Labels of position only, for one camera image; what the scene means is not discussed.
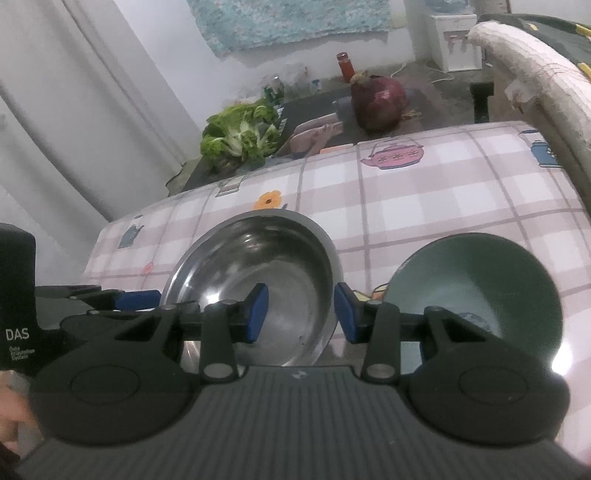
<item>checkered tablecloth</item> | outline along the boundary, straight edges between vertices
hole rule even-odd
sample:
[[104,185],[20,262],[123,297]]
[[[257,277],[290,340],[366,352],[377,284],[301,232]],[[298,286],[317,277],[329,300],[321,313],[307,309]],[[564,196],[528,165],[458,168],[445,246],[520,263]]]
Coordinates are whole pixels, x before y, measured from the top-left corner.
[[[419,162],[384,168],[418,150],[423,153]],[[382,168],[362,162],[384,151],[392,154]],[[365,142],[255,171],[110,224],[82,281],[103,288],[162,289],[201,235],[264,202],[300,212],[324,228],[339,251],[347,283],[368,293],[436,239],[460,232],[503,236],[531,251],[560,292],[564,341],[559,363],[571,388],[561,442],[589,460],[591,223],[565,172],[541,166],[551,163],[551,156],[539,133],[509,122]],[[337,349],[342,343],[337,329],[331,345]]]

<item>yellow stripe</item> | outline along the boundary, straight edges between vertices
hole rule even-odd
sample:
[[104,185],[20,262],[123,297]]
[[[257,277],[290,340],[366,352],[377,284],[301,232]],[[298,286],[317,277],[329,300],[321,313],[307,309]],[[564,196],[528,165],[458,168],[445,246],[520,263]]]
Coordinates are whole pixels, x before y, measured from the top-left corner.
[[577,25],[577,33],[584,37],[591,37],[591,30],[582,25]]
[[581,69],[581,71],[591,80],[591,67],[586,63],[579,63],[577,65]]

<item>green plate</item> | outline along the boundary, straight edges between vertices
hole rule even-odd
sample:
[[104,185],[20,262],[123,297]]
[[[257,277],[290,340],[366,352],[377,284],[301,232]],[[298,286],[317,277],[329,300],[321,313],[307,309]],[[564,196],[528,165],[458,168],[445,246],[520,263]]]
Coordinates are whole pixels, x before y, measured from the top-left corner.
[[402,312],[444,307],[550,365],[562,338],[560,296],[536,257],[510,240],[462,233],[400,266],[385,300]]

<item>yellow flower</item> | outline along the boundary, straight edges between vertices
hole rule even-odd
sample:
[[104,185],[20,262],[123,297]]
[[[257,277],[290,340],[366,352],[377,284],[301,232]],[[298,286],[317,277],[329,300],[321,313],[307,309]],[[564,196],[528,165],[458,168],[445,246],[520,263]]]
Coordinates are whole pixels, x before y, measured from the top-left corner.
[[262,210],[265,208],[280,208],[281,207],[281,192],[273,190],[272,192],[263,193],[255,202],[253,210]]

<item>metal screw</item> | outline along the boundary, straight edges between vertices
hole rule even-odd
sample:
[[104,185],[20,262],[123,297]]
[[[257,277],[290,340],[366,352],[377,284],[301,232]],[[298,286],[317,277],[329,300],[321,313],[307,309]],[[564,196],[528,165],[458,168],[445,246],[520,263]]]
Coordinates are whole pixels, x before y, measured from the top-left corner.
[[219,380],[229,377],[233,372],[234,370],[228,364],[209,364],[203,369],[203,373],[209,378],[217,378]]
[[368,367],[367,373],[372,378],[385,380],[387,378],[393,377],[396,373],[396,369],[392,365],[372,364]]

